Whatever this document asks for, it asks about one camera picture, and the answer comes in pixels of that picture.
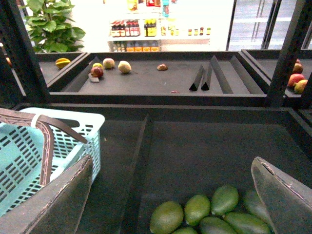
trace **basket handle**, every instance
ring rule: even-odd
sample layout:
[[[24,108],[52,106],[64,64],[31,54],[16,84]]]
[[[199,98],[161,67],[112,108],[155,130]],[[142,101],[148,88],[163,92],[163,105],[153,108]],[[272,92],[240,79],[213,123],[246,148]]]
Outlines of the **basket handle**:
[[[15,124],[18,126],[32,126],[42,131],[44,137],[43,152],[42,152],[42,166],[40,173],[40,185],[45,186],[50,182],[52,159],[53,159],[53,148],[54,148],[54,135],[51,127],[57,127],[64,131],[66,134],[70,135],[74,139],[81,141],[82,143],[87,143],[87,139],[82,135],[74,131],[65,123],[48,117],[40,115],[37,118],[35,124],[33,119],[37,118],[36,114],[30,114],[25,112],[13,111],[8,109],[0,108],[0,122]]]

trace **black display shelf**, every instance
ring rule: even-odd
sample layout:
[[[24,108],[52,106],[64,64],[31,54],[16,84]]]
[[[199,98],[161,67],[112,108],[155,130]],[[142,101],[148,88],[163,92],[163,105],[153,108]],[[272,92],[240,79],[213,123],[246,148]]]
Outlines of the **black display shelf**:
[[[85,53],[68,52],[68,53],[36,53],[39,60],[39,66],[42,68],[43,77],[47,84],[66,74],[66,71],[80,59]],[[71,62],[64,68],[59,69],[55,65],[55,61],[60,58],[69,59]]]
[[[115,69],[91,82],[92,65],[105,58]],[[131,64],[130,74],[117,69],[121,60]],[[167,71],[157,70],[162,63]],[[90,53],[48,87],[55,103],[263,106],[269,80],[252,66],[241,52]]]
[[[261,72],[267,79],[272,80],[280,50],[242,50],[242,53],[253,63],[257,72]],[[302,74],[309,79],[312,73],[312,50],[301,50],[298,59],[303,65]],[[287,87],[285,96],[284,106],[300,107],[300,94],[295,94],[293,89]]]
[[[225,183],[242,196],[254,186],[251,163],[257,156],[312,186],[312,129],[291,108],[31,106],[105,116],[101,170],[78,234],[148,234],[160,203],[183,205],[198,193],[211,198]]]

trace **avocado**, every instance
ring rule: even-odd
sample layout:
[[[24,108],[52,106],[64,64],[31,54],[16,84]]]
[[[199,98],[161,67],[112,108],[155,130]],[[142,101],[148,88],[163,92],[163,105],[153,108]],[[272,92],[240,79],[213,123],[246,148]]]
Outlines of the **avocado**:
[[[187,227],[187,228],[180,228],[172,234],[197,234],[197,232],[193,228]]]
[[[238,204],[238,191],[231,185],[223,185],[217,188],[211,201],[211,213],[222,216],[234,210]]]
[[[205,195],[195,195],[185,205],[186,224],[197,226],[202,218],[209,215],[210,201]]]
[[[252,214],[229,212],[224,216],[224,220],[238,234],[270,234],[267,224]]]
[[[175,201],[160,204],[153,212],[150,221],[150,230],[154,234],[170,234],[183,221],[183,209]]]
[[[244,196],[244,205],[246,210],[254,216],[262,219],[271,228],[271,220],[267,209],[260,200],[256,190],[249,190]]]
[[[202,234],[236,234],[233,228],[217,217],[206,217],[200,222]]]

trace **shopping basket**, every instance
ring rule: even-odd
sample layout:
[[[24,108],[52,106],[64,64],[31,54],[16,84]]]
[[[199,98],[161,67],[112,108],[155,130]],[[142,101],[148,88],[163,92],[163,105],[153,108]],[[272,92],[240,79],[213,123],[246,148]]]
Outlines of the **shopping basket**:
[[[78,127],[70,128],[71,132],[63,131],[64,129],[59,126],[48,125],[51,129],[51,138],[54,140],[51,180],[82,156],[90,154],[93,157],[92,182],[94,181],[100,170],[99,129],[105,121],[104,116],[43,108],[26,108],[20,112],[35,116],[33,121],[42,115],[55,120],[71,120],[78,123]],[[13,124],[4,123],[3,119],[1,122],[3,123],[0,124],[0,217],[41,189],[43,145],[46,143],[42,131],[25,124],[24,120],[18,120]],[[77,137],[71,137],[73,133],[79,133],[77,135],[83,136],[87,143],[81,143]]]

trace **pear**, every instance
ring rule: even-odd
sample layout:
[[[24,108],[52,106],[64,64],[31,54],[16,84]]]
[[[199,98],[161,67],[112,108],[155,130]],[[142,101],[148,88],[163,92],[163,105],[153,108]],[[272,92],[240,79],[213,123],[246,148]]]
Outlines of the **pear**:
[[[103,60],[103,66],[105,69],[112,69],[115,67],[115,61],[112,58],[106,58]]]
[[[120,61],[118,65],[118,69],[121,71],[121,73],[126,74],[131,71],[131,66],[128,62],[126,61]]]
[[[303,90],[304,88],[306,87],[308,83],[308,80],[307,79],[303,79],[301,81],[299,81],[298,83],[295,83],[294,84],[294,92],[296,94],[302,94],[303,93]]]

